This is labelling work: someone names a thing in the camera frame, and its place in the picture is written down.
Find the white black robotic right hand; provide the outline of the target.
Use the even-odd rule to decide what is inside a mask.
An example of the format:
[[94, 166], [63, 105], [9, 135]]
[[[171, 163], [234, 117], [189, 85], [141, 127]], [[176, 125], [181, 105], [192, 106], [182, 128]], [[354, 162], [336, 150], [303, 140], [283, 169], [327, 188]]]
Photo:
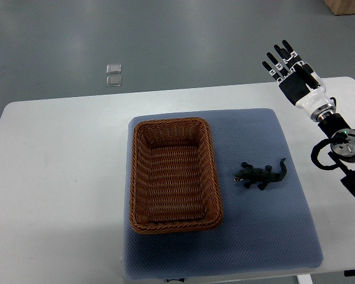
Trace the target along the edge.
[[326, 95], [326, 86], [313, 68], [295, 51], [286, 40], [282, 46], [274, 45], [279, 56], [266, 53], [270, 62], [263, 61], [263, 67], [277, 82], [287, 100], [299, 109], [303, 109], [314, 122], [335, 114], [336, 102]]

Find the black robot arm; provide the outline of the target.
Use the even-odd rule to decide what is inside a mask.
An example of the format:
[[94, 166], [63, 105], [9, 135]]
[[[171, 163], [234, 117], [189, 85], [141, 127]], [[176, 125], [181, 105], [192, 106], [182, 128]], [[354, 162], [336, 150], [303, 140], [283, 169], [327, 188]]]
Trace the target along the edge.
[[[319, 114], [316, 122], [327, 138], [313, 147], [311, 161], [321, 170], [342, 170], [345, 176], [340, 182], [355, 198], [355, 170], [346, 166], [346, 163], [355, 163], [355, 129], [332, 110]], [[320, 151], [327, 146], [330, 148], [328, 155], [334, 162], [331, 165], [324, 165], [318, 159]]]

